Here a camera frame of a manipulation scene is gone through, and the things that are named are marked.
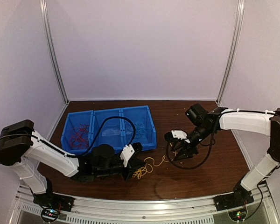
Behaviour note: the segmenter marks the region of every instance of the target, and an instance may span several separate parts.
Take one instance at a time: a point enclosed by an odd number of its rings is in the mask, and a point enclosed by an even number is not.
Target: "white backdrop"
[[[237,0],[50,0],[70,100],[216,99]]]
[[[0,131],[31,119],[47,137],[62,108],[39,0],[0,1]],[[17,175],[0,165],[0,224],[7,223],[18,187]]]
[[[242,33],[222,103],[253,110],[280,107],[280,1],[245,2]],[[269,138],[239,134],[255,164],[267,151]],[[280,215],[280,169],[268,184]]]

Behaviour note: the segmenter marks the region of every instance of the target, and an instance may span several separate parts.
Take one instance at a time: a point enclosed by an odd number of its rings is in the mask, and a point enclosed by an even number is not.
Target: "yellow rope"
[[[166,159],[166,156],[164,155],[164,156],[162,156],[162,160],[161,160],[161,162],[158,164],[158,165],[155,165],[155,161],[154,161],[154,158],[153,157],[147,157],[147,158],[145,158],[144,159],[144,161],[146,161],[146,160],[148,160],[148,159],[151,159],[152,161],[153,161],[153,166],[154,167],[158,167],[158,166],[160,166],[163,162],[169,162],[168,160],[165,160]],[[151,164],[149,164],[149,163],[146,163],[146,165],[144,166],[144,167],[141,167],[141,168],[139,168],[137,171],[135,171],[134,173],[133,173],[133,177],[136,177],[138,180],[140,180],[141,179],[141,177],[143,177],[145,174],[147,174],[147,173],[152,173],[152,171],[154,170],[154,167],[153,167]]]

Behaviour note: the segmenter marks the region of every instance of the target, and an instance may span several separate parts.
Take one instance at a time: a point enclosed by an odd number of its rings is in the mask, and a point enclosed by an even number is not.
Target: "blue plastic bin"
[[[91,125],[91,136],[90,141],[92,142],[95,135],[98,132],[99,127],[103,123],[103,121],[112,116],[121,116],[121,109],[110,109],[110,110],[101,110],[94,111]],[[111,119],[108,120],[102,130],[99,133],[98,138],[94,143],[94,147],[101,144],[108,144],[112,146],[115,150],[115,153],[119,153],[122,151],[125,142],[123,136],[122,122],[121,119]]]
[[[140,142],[143,151],[156,149],[157,139],[154,122],[148,106],[136,106],[122,108],[122,116],[130,119],[136,127],[136,135],[132,143]],[[129,122],[122,119],[123,131],[125,132],[125,145],[129,143],[133,136],[133,128]]]
[[[73,154],[82,154],[89,147],[89,128],[91,128],[93,111],[83,111],[69,113],[66,118],[65,126],[63,129],[61,137],[61,145],[64,151],[73,153]],[[77,147],[76,143],[71,144],[75,132],[78,132],[77,129],[85,128],[88,126],[86,133],[83,133],[81,136],[85,143],[82,147]]]

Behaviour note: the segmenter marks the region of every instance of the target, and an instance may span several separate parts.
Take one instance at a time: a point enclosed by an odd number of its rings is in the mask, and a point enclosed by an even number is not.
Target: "red wire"
[[[70,147],[72,149],[86,149],[89,146],[88,142],[89,125],[72,128],[70,131]]]

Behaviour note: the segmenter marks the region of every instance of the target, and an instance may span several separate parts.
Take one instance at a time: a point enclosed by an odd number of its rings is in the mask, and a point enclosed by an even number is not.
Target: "white robotic arm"
[[[180,130],[173,130],[165,135],[168,146],[172,151],[178,151],[170,161],[174,166],[183,169],[194,169],[201,166],[208,158],[211,150],[213,136],[219,130],[241,130],[264,134],[271,137],[270,147],[261,160],[237,183],[234,192],[229,195],[214,198],[217,210],[231,209],[241,206],[244,202],[251,203],[251,190],[269,177],[280,166],[280,108],[276,111],[243,111],[229,108],[216,108],[208,112],[199,104],[191,106],[186,116],[196,126],[194,131],[187,134]],[[196,146],[211,135],[209,153],[199,165],[191,168],[181,167],[174,161],[192,158],[198,154]]]
[[[89,147],[83,155],[74,155],[47,141],[33,126],[32,121],[24,120],[2,129],[0,163],[13,169],[30,187],[34,202],[43,208],[47,217],[57,218],[59,214],[52,213],[49,208],[52,211],[70,211],[74,199],[54,194],[50,180],[38,172],[29,158],[40,161],[78,182],[92,182],[95,177],[110,175],[122,175],[128,180],[137,169],[146,164],[136,158],[142,150],[140,143],[124,147],[121,155],[115,154],[114,148],[106,144]]]

